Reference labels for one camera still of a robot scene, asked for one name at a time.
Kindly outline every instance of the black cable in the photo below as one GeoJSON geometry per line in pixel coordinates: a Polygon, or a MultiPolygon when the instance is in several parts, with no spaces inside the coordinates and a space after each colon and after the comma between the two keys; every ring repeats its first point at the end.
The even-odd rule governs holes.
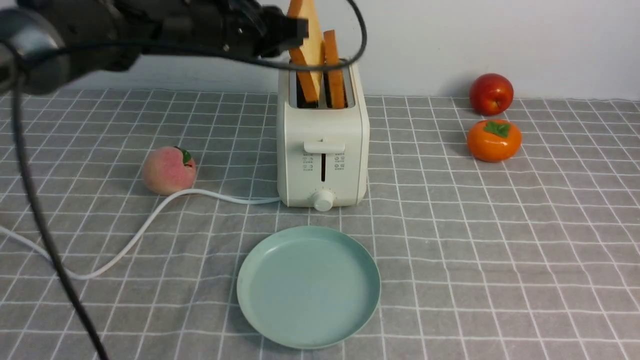
{"type": "Polygon", "coordinates": [[[9,49],[13,53],[13,62],[17,69],[17,74],[15,79],[13,80],[12,86],[12,126],[13,126],[13,141],[15,142],[15,153],[18,157],[18,165],[20,168],[20,175],[22,178],[22,185],[24,187],[24,192],[27,195],[27,199],[29,200],[29,204],[31,205],[31,212],[33,213],[33,218],[36,222],[36,226],[42,235],[42,243],[44,244],[47,252],[49,253],[49,257],[51,258],[51,263],[53,264],[53,268],[58,273],[58,277],[60,278],[60,283],[62,283],[62,288],[65,290],[69,301],[73,305],[74,309],[78,317],[80,317],[80,322],[84,326],[84,329],[89,334],[89,338],[95,347],[96,352],[98,353],[98,357],[100,360],[108,360],[107,352],[104,350],[104,346],[100,341],[100,336],[98,332],[95,330],[95,326],[89,318],[89,314],[86,312],[86,309],[80,302],[80,298],[78,297],[76,291],[74,290],[73,284],[65,271],[64,266],[62,265],[62,260],[60,259],[60,255],[58,255],[58,250],[56,248],[56,244],[53,242],[51,238],[51,234],[49,234],[49,230],[47,229],[47,222],[42,214],[42,209],[40,208],[40,203],[38,202],[38,197],[36,196],[36,190],[33,186],[33,180],[31,178],[31,171],[29,169],[29,163],[27,159],[27,151],[26,145],[24,141],[24,136],[22,134],[22,73],[20,69],[24,66],[22,64],[22,60],[20,54],[17,50],[8,43],[4,43],[7,49],[9,49]]]}
{"type": "Polygon", "coordinates": [[[62,264],[62,260],[60,259],[60,255],[58,254],[58,250],[56,248],[53,239],[51,238],[51,234],[47,229],[47,223],[42,213],[42,209],[40,208],[40,203],[38,202],[38,198],[36,195],[35,187],[33,186],[33,180],[31,178],[31,172],[29,170],[29,164],[27,159],[26,145],[24,141],[23,129],[22,129],[22,80],[23,75],[28,74],[29,70],[33,69],[37,65],[42,62],[55,58],[57,56],[62,56],[65,54],[75,53],[79,51],[87,51],[92,49],[97,49],[101,47],[153,47],[156,49],[162,50],[172,50],[179,51],[182,53],[189,53],[192,55],[200,55],[200,56],[208,56],[208,57],[216,57],[223,58],[227,60],[237,61],[241,63],[247,63],[250,65],[256,65],[261,67],[267,67],[272,69],[281,69],[281,70],[289,70],[289,71],[331,71],[343,69],[345,67],[350,66],[351,64],[358,61],[362,55],[364,54],[365,48],[367,46],[367,28],[364,23],[364,19],[362,17],[362,13],[360,9],[355,4],[354,0],[346,0],[347,3],[351,6],[356,18],[358,19],[358,25],[360,26],[360,34],[361,41],[360,47],[356,54],[349,60],[344,61],[338,65],[321,65],[321,66],[304,66],[304,65],[295,65],[291,63],[283,63],[283,62],[274,62],[269,60],[263,60],[259,58],[246,58],[244,56],[238,56],[234,54],[229,54],[224,51],[220,51],[217,49],[206,49],[204,47],[195,47],[195,46],[186,46],[180,44],[167,44],[167,43],[159,43],[159,42],[151,42],[144,40],[129,40],[129,41],[113,41],[113,42],[103,42],[103,43],[87,43],[87,44],[78,44],[72,45],[70,47],[63,47],[54,51],[47,51],[46,53],[40,55],[34,60],[26,62],[20,54],[16,51],[14,46],[12,46],[8,42],[2,42],[7,49],[9,49],[13,53],[13,60],[15,63],[15,68],[17,75],[13,81],[12,86],[12,127],[13,127],[13,141],[15,142],[15,152],[18,158],[18,164],[20,168],[20,176],[22,178],[22,184],[24,186],[24,191],[29,200],[29,204],[31,206],[31,212],[33,213],[33,218],[35,219],[36,226],[42,235],[42,242],[44,244],[45,249],[49,253],[49,257],[51,258],[51,263],[53,268],[55,269],[58,277],[60,278],[60,283],[62,284],[69,301],[73,305],[74,309],[78,317],[80,318],[80,322],[84,326],[84,329],[87,331],[91,342],[93,343],[93,347],[96,349],[96,353],[98,354],[98,358],[100,360],[109,360],[107,352],[104,348],[100,340],[100,336],[95,329],[91,318],[86,312],[86,309],[82,305],[76,291],[73,288],[71,280],[67,275],[67,272],[64,269],[62,264]]]}

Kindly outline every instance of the plate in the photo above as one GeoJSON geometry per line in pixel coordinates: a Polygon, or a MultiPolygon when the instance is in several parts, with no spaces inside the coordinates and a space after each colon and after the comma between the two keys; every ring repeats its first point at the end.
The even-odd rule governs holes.
{"type": "Polygon", "coordinates": [[[328,227],[300,226],[262,240],[237,280],[244,317],[265,338],[313,349],[358,332],[380,301],[380,272],[360,243],[328,227]]]}

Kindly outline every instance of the bread slice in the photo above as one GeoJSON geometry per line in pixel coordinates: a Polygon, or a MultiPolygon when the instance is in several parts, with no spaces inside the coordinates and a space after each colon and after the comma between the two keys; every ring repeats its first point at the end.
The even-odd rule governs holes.
{"type": "MultiPolygon", "coordinates": [[[[324,65],[324,40],[318,22],[314,0],[291,0],[287,16],[308,20],[308,38],[302,46],[289,50],[294,64],[306,66],[324,65]]],[[[307,102],[317,102],[320,98],[322,72],[299,71],[298,80],[307,102]]]]}
{"type": "MultiPolygon", "coordinates": [[[[335,39],[335,30],[324,32],[324,54],[327,65],[338,65],[340,56],[338,55],[338,43],[335,39]]],[[[331,107],[333,109],[344,109],[344,79],[342,70],[331,70],[327,72],[329,79],[329,94],[331,96],[331,107]]]]}

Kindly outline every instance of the peach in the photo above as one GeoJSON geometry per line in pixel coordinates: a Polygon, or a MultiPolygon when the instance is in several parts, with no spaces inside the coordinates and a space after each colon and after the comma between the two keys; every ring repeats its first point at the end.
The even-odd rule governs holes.
{"type": "Polygon", "coordinates": [[[196,163],[187,150],[165,146],[147,156],[142,180],[159,195],[171,195],[191,188],[196,179],[196,163]]]}

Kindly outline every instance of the apple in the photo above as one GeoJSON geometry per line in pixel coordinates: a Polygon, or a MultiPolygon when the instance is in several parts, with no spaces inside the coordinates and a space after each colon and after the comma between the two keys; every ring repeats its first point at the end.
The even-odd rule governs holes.
{"type": "Polygon", "coordinates": [[[171,195],[191,188],[196,179],[196,163],[187,150],[164,146],[152,151],[142,169],[142,180],[149,190],[171,195]]]}
{"type": "Polygon", "coordinates": [[[471,107],[484,116],[492,116],[507,110],[513,102],[513,86],[500,74],[479,76],[469,90],[471,107]]]}

